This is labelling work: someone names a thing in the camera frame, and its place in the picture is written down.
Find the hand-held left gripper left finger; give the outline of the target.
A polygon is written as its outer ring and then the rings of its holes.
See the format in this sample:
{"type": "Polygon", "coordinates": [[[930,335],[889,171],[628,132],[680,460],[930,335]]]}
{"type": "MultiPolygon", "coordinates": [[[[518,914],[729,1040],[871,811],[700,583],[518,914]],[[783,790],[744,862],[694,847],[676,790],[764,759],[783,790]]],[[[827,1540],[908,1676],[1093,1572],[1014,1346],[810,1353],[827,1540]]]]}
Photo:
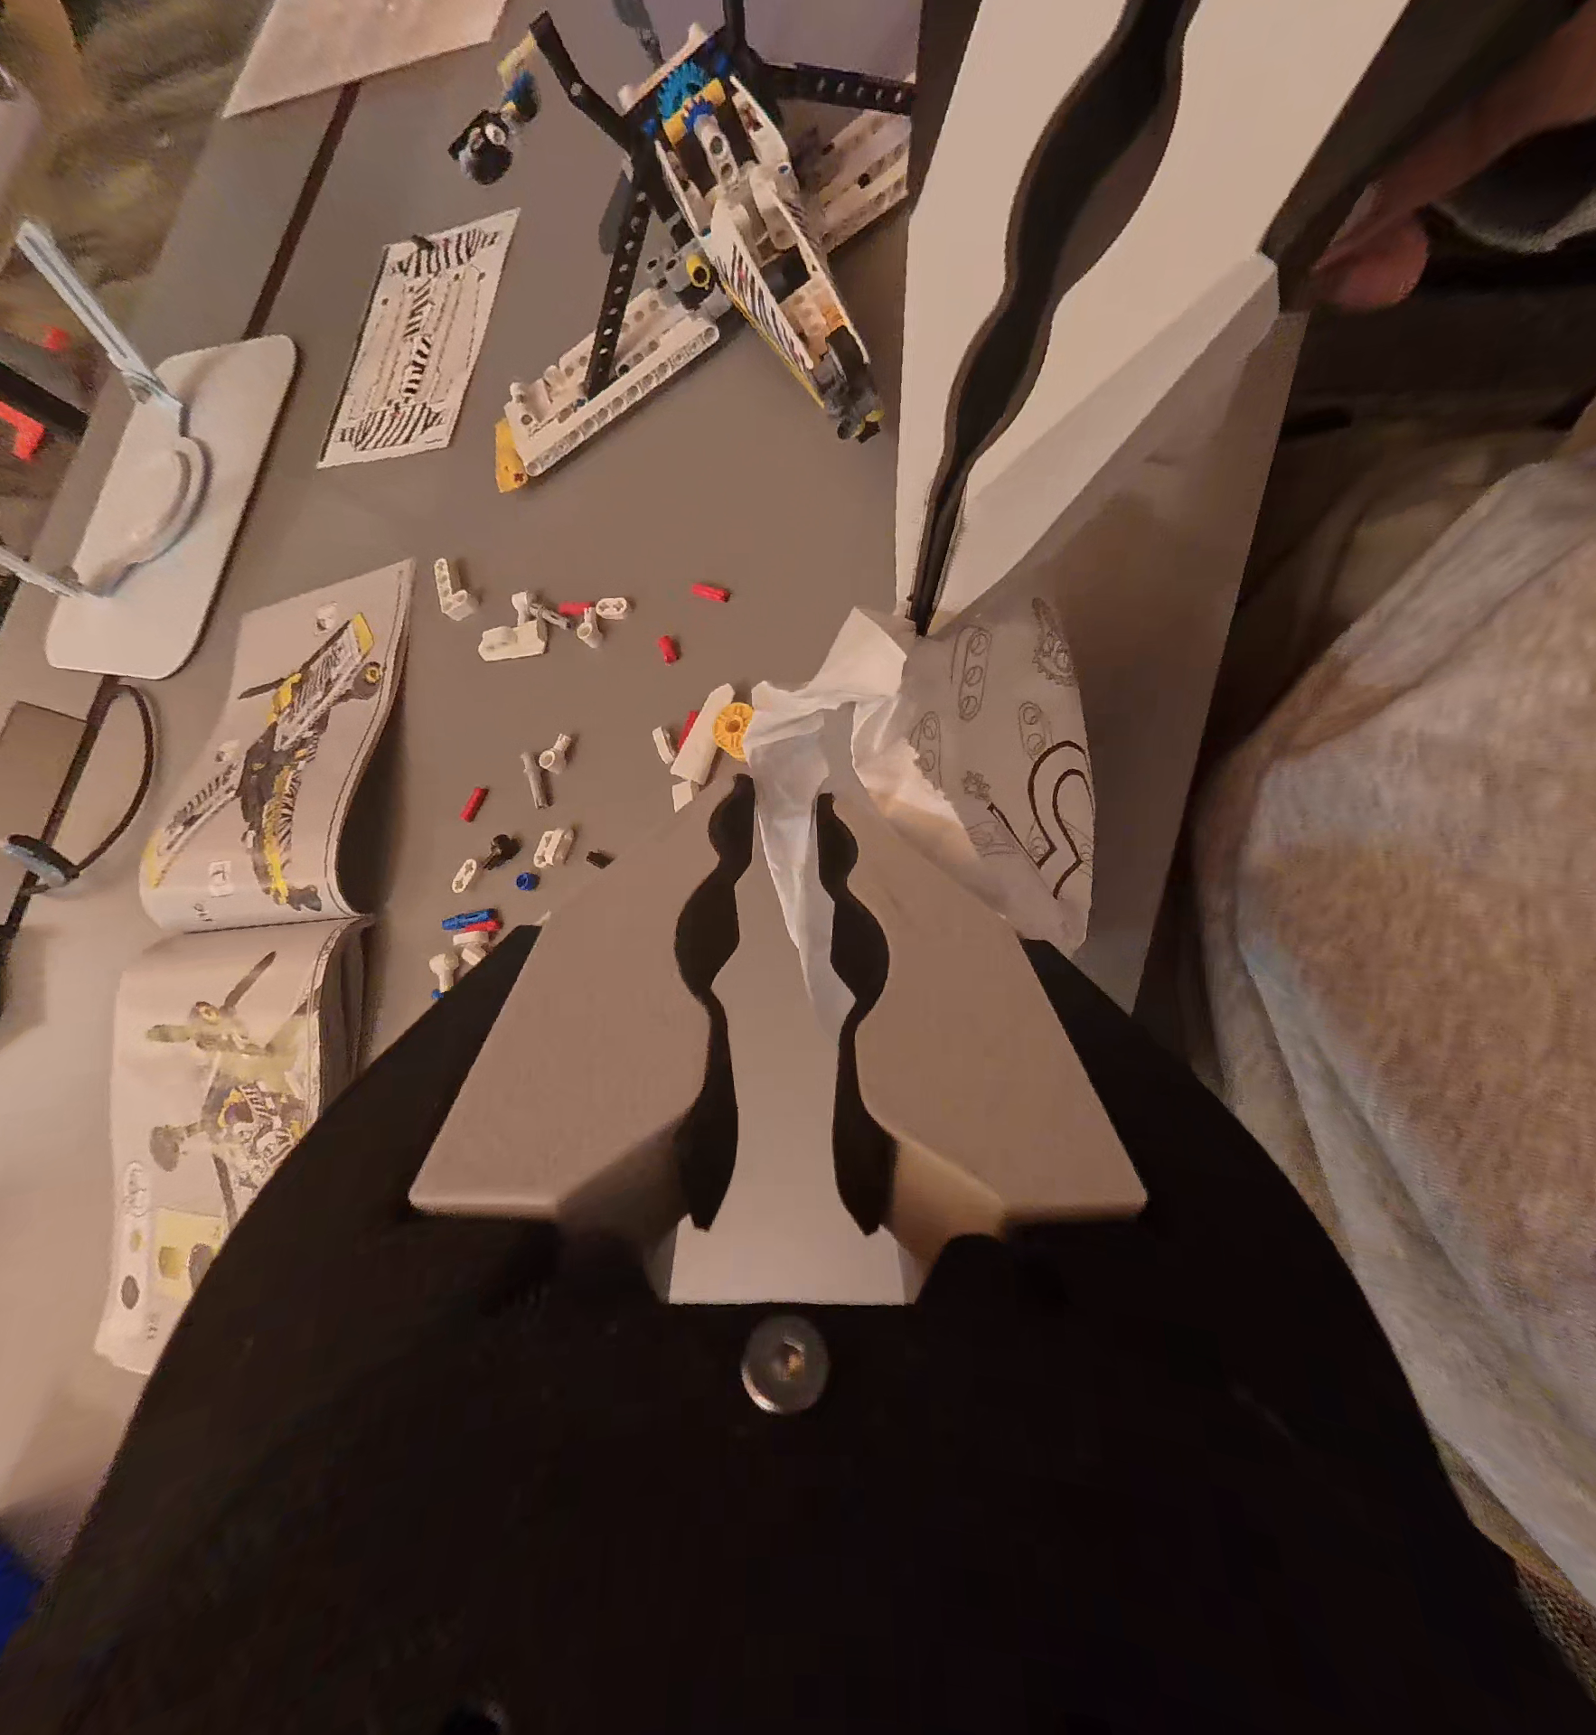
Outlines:
{"type": "Polygon", "coordinates": [[[411,1186],[419,1211],[713,1226],[739,1142],[715,982],[753,836],[751,781],[709,787],[540,926],[411,1186]]]}

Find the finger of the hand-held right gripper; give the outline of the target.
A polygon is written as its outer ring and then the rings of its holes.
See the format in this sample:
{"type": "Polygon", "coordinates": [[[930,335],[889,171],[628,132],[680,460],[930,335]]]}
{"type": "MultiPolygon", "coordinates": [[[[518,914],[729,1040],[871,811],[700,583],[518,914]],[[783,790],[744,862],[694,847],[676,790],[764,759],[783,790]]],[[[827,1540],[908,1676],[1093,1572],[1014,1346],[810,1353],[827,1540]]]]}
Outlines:
{"type": "Polygon", "coordinates": [[[1139,4],[1042,160],[1071,226],[1029,390],[965,485],[939,620],[961,616],[1276,320],[1263,235],[1404,4],[1139,4]]]}
{"type": "Polygon", "coordinates": [[[1046,188],[1090,79],[1139,4],[922,4],[906,232],[897,564],[904,618],[937,623],[965,485],[1042,351],[1055,252],[1071,226],[1046,188]]]}

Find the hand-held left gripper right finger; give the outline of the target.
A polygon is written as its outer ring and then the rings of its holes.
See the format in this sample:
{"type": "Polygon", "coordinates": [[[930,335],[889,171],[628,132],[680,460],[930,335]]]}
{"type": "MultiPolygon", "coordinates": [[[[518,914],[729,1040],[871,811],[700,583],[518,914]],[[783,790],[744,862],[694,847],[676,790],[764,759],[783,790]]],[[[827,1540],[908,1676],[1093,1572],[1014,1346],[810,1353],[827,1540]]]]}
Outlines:
{"type": "Polygon", "coordinates": [[[1016,930],[854,796],[814,801],[832,906],[834,1180],[899,1244],[1127,1221],[1147,1191],[1016,930]]]}

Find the lego airplane model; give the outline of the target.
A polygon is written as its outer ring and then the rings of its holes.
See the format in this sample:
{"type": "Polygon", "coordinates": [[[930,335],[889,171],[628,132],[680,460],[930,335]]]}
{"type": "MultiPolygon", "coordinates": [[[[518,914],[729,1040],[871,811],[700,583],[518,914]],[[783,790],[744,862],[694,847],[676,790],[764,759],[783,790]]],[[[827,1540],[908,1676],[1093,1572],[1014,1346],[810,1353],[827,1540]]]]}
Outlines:
{"type": "Polygon", "coordinates": [[[498,66],[501,94],[525,68],[538,98],[542,66],[621,158],[592,333],[509,388],[498,491],[540,482],[698,362],[729,322],[759,337],[842,441],[865,443],[882,401],[832,256],[906,197],[915,81],[766,59],[737,2],[669,52],[645,4],[612,9],[650,64],[615,98],[580,76],[547,11],[498,66]]]}

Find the printed white paper bag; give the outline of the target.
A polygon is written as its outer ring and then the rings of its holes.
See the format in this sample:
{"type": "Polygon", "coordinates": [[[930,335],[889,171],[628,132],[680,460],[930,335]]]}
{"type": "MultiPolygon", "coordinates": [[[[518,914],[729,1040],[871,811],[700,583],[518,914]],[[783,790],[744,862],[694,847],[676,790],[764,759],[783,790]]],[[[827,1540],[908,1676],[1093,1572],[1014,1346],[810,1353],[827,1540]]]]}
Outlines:
{"type": "Polygon", "coordinates": [[[840,1029],[849,1004],[814,820],[838,715],[858,789],[919,857],[1025,941],[1066,954],[1086,941],[1093,779],[1073,662],[1044,599],[926,638],[854,609],[808,682],[759,684],[748,704],[763,858],[823,1029],[840,1029]]]}

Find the lego instruction booklet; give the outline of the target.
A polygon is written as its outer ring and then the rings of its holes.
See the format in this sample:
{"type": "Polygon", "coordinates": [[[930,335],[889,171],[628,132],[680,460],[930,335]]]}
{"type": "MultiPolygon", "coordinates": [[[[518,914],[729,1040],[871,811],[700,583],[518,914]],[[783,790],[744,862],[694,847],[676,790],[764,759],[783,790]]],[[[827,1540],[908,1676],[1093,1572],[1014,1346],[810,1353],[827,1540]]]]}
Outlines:
{"type": "Polygon", "coordinates": [[[362,936],[340,882],[397,697],[417,568],[246,614],[222,711],[137,873],[158,939],[112,1018],[112,1233],[95,1355],[152,1371],[224,1239],[352,1075],[362,936]]]}

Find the pile of dark lego parts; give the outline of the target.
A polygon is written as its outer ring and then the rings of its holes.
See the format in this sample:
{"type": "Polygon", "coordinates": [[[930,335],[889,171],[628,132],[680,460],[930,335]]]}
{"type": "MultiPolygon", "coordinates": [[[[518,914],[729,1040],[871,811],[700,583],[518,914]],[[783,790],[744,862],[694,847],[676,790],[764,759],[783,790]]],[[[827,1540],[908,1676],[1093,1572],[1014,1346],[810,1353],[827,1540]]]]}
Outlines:
{"type": "Polygon", "coordinates": [[[520,68],[505,76],[505,88],[492,109],[483,109],[446,145],[446,156],[474,186],[496,186],[511,169],[520,136],[540,110],[535,77],[520,68]]]}

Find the person's right hand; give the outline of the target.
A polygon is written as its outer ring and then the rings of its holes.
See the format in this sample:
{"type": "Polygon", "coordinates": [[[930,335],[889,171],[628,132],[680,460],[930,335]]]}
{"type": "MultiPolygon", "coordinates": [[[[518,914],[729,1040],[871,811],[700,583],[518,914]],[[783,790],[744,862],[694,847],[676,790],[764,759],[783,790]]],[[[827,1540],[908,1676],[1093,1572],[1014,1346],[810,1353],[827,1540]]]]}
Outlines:
{"type": "Polygon", "coordinates": [[[1391,307],[1417,287],[1430,241],[1421,213],[1511,149],[1596,121],[1596,2],[1524,53],[1388,166],[1318,259],[1310,287],[1345,311],[1391,307]]]}

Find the zebra striped sticker sheet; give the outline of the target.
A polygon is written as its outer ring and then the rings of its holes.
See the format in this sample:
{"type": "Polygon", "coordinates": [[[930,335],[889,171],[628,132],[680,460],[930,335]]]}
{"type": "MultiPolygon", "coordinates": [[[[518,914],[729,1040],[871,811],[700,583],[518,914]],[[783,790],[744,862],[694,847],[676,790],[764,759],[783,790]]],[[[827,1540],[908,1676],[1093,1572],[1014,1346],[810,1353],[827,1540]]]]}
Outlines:
{"type": "Polygon", "coordinates": [[[382,252],[319,471],[448,449],[518,223],[511,208],[382,252]]]}

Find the printed white paper sheet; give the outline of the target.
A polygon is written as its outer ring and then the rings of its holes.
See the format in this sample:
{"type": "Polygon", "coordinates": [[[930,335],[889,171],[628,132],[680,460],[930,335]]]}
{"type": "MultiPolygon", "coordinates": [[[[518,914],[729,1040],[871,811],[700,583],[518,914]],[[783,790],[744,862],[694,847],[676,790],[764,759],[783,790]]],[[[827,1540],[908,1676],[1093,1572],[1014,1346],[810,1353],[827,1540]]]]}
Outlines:
{"type": "Polygon", "coordinates": [[[505,2],[273,2],[222,120],[485,44],[505,2]]]}

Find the white display stand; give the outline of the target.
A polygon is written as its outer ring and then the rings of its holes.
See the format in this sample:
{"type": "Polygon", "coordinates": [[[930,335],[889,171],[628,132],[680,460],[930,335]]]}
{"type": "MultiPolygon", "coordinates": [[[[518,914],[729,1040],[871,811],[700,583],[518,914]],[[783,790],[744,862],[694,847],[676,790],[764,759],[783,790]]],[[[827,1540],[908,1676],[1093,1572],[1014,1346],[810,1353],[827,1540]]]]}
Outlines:
{"type": "Polygon", "coordinates": [[[45,570],[0,544],[0,570],[56,599],[47,660],[167,678],[202,640],[297,364],[257,337],[150,364],[22,202],[42,140],[27,88],[0,64],[0,270],[18,252],[97,340],[134,408],[71,563],[45,570]]]}

